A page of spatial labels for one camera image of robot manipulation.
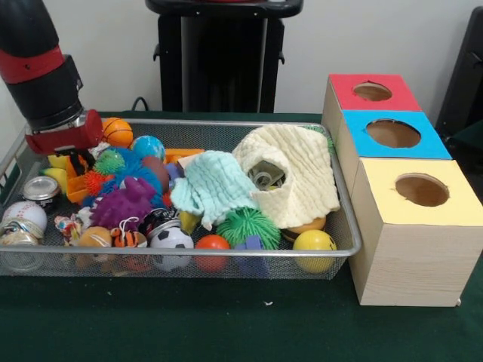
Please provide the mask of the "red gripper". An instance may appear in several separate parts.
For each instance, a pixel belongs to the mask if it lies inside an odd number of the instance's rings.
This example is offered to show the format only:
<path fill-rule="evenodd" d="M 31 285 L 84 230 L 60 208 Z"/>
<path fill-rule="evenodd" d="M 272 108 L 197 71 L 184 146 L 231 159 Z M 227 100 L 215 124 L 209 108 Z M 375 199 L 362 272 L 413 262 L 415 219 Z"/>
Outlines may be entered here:
<path fill-rule="evenodd" d="M 82 175 L 82 163 L 76 150 L 80 150 L 88 168 L 93 168 L 95 157 L 89 149 L 97 146 L 102 138 L 103 122 L 93 109 L 83 111 L 75 120 L 54 129 L 33 131 L 28 127 L 25 134 L 27 144 L 37 154 L 51 155 L 71 150 L 69 161 L 76 176 Z"/>

